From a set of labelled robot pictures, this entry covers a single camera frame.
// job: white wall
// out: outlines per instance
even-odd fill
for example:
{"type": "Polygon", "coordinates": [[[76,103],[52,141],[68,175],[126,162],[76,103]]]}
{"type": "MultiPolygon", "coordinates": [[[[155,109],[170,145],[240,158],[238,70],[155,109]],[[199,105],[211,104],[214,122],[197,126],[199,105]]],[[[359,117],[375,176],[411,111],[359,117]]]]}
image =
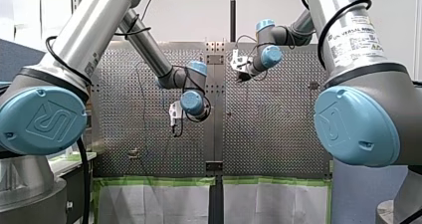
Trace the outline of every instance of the white wall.
{"type": "MultiPolygon", "coordinates": [[[[142,0],[135,10],[142,13],[146,2],[142,0]]],[[[422,79],[422,69],[419,69],[422,22],[416,25],[420,20],[420,0],[373,2],[369,14],[387,56],[406,65],[412,78],[417,74],[417,78],[422,79]]],[[[3,2],[0,16],[14,15],[14,25],[18,28],[15,41],[37,49],[44,49],[45,38],[58,34],[70,17],[70,0],[12,0],[8,3],[9,6],[5,6],[3,2]]],[[[238,36],[254,36],[255,25],[266,18],[289,25],[304,11],[300,0],[238,0],[237,6],[238,36]]],[[[158,41],[228,40],[230,0],[153,0],[144,22],[152,27],[151,33],[158,41]]]]}
{"type": "MultiPolygon", "coordinates": [[[[136,11],[141,13],[146,1],[136,11]]],[[[230,38],[229,1],[153,0],[144,22],[159,41],[221,41],[230,38]]],[[[404,64],[413,78],[418,0],[372,1],[369,14],[387,56],[404,64]]],[[[254,36],[255,25],[266,18],[289,25],[304,11],[300,0],[237,0],[237,6],[238,36],[254,36]]]]}

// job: pegboard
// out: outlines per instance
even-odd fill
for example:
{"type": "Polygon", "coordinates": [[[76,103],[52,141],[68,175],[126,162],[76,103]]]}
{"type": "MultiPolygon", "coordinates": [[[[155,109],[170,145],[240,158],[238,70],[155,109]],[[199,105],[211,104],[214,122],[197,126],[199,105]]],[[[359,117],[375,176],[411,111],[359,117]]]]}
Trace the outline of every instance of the pegboard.
{"type": "MultiPolygon", "coordinates": [[[[204,123],[186,121],[183,136],[172,137],[167,111],[180,91],[160,90],[131,45],[112,42],[93,78],[95,176],[205,176],[206,161],[222,160],[225,175],[329,178],[330,156],[313,120],[325,80],[316,46],[283,48],[283,62],[265,80],[244,84],[228,64],[233,44],[160,46],[172,65],[215,61],[206,86],[212,114],[204,123]]],[[[253,45],[240,48],[246,55],[253,45]]]]}
{"type": "MultiPolygon", "coordinates": [[[[253,47],[241,44],[241,56],[253,47]]],[[[232,49],[226,45],[227,61],[232,49]]],[[[237,83],[226,66],[225,175],[329,178],[331,157],[314,128],[314,103],[326,80],[316,46],[282,50],[282,62],[262,81],[237,83]]]]}
{"type": "MultiPolygon", "coordinates": [[[[172,65],[203,60],[202,43],[161,46],[172,65]]],[[[168,108],[181,92],[160,90],[153,72],[127,42],[111,42],[96,70],[93,143],[95,176],[204,176],[204,124],[171,132],[168,108]]]]}

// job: white paper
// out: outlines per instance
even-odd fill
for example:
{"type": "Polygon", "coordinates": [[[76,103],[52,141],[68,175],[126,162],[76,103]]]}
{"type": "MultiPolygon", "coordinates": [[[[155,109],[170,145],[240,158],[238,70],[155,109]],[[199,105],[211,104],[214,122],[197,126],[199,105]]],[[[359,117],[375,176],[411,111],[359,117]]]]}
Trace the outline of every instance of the white paper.
{"type": "Polygon", "coordinates": [[[225,184],[225,224],[325,224],[328,188],[225,184]]]}
{"type": "Polygon", "coordinates": [[[207,224],[209,186],[108,186],[100,192],[101,224],[207,224]]]}
{"type": "Polygon", "coordinates": [[[14,41],[13,1],[0,0],[0,39],[14,41]]]}

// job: blue joint cover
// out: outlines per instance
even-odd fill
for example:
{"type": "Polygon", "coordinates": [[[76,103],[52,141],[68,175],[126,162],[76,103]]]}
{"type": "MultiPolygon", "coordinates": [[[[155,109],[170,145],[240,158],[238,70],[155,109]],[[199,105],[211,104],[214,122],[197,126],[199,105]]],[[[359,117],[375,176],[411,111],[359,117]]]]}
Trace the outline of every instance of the blue joint cover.
{"type": "Polygon", "coordinates": [[[207,65],[205,65],[205,63],[202,62],[190,62],[187,65],[187,68],[189,68],[190,70],[193,70],[197,73],[200,73],[202,75],[204,75],[205,77],[207,76],[207,65]]]}
{"type": "Polygon", "coordinates": [[[350,165],[382,167],[400,153],[397,129],[384,108],[364,92],[332,87],[315,106],[316,133],[323,147],[350,165]]]}
{"type": "Polygon", "coordinates": [[[257,28],[257,32],[260,32],[264,28],[270,27],[270,26],[275,27],[276,26],[276,23],[273,20],[271,20],[271,19],[264,19],[264,20],[262,20],[261,22],[259,22],[257,24],[257,27],[256,27],[257,28]]]}
{"type": "Polygon", "coordinates": [[[278,64],[283,58],[283,53],[280,48],[270,45],[266,47],[261,54],[261,63],[264,67],[270,69],[278,64]]]}
{"type": "Polygon", "coordinates": [[[0,145],[26,155],[49,155],[74,144],[87,126],[84,103],[58,87],[28,89],[0,107],[0,145]]]}
{"type": "Polygon", "coordinates": [[[185,92],[180,99],[180,104],[183,110],[191,115],[202,114],[204,107],[202,97],[196,91],[185,92]]]}

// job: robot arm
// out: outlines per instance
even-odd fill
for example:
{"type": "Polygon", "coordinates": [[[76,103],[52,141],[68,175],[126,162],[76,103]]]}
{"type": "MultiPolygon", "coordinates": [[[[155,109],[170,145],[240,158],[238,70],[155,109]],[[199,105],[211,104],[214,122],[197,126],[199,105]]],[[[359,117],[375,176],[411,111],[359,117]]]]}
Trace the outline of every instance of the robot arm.
{"type": "Polygon", "coordinates": [[[278,64],[283,54],[278,46],[305,46],[315,32],[310,12],[305,11],[290,27],[277,26],[271,19],[257,24],[257,56],[240,57],[233,51],[231,67],[238,72],[237,80],[246,82],[278,64]]]}
{"type": "MultiPolygon", "coordinates": [[[[84,0],[40,64],[23,68],[0,96],[0,152],[48,155],[66,149],[87,123],[87,86],[117,27],[133,21],[140,0],[84,0]]],[[[143,24],[136,21],[135,29],[143,24]]],[[[206,66],[169,65],[149,33],[128,36],[167,89],[187,90],[181,98],[186,113],[206,115],[203,87],[206,66]]]]}
{"type": "MultiPolygon", "coordinates": [[[[131,9],[126,13],[119,27],[122,31],[128,31],[130,28],[133,31],[146,29],[131,9]]],[[[207,118],[209,109],[206,107],[209,104],[205,102],[204,93],[207,67],[204,63],[194,61],[186,67],[171,66],[148,31],[127,36],[127,39],[154,72],[157,83],[162,89],[183,91],[180,102],[170,106],[172,126],[175,126],[176,119],[183,118],[184,112],[197,120],[207,118]],[[174,106],[180,106],[181,109],[174,109],[174,106]]]]}
{"type": "Polygon", "coordinates": [[[422,164],[421,92],[406,68],[385,56],[370,0],[308,1],[328,73],[315,106],[322,145],[351,165],[422,164]]]}

